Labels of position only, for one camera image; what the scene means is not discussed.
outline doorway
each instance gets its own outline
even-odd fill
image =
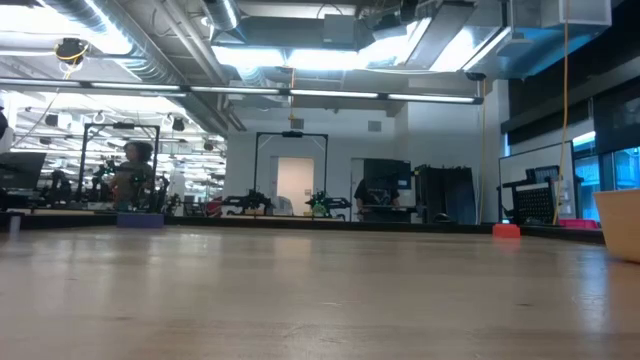
[[[276,193],[291,201],[293,214],[296,216],[303,216],[305,211],[310,211],[305,202],[313,194],[313,168],[312,158],[278,158]]]

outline computer screen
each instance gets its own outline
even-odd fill
[[[370,188],[411,190],[411,163],[388,159],[365,159],[364,179]]]
[[[0,187],[33,190],[38,186],[46,153],[0,154]]]

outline beige box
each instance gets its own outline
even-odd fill
[[[599,192],[595,197],[609,253],[640,262],[640,190]]]

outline person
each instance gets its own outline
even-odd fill
[[[364,179],[358,184],[358,188],[353,197],[356,198],[358,215],[362,215],[362,213],[368,211],[367,208],[365,208],[366,205],[400,206],[398,201],[400,193],[398,193],[397,189],[370,188]]]
[[[0,98],[0,140],[4,137],[4,133],[9,128],[9,121],[2,113],[3,110],[4,110],[4,102],[2,98]]]
[[[144,176],[144,186],[153,187],[153,168],[148,164],[153,153],[153,146],[140,142],[129,142],[124,146],[127,161],[120,164],[116,174],[111,179],[111,189],[114,192],[114,208],[117,211],[127,211],[138,196],[139,186],[133,177]]]

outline red object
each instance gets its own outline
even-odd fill
[[[493,236],[501,238],[520,238],[520,228],[513,224],[493,225]]]
[[[222,216],[222,197],[217,197],[206,205],[207,217]]]
[[[560,223],[560,226],[574,229],[600,229],[598,223],[593,220],[559,219],[558,223]]]

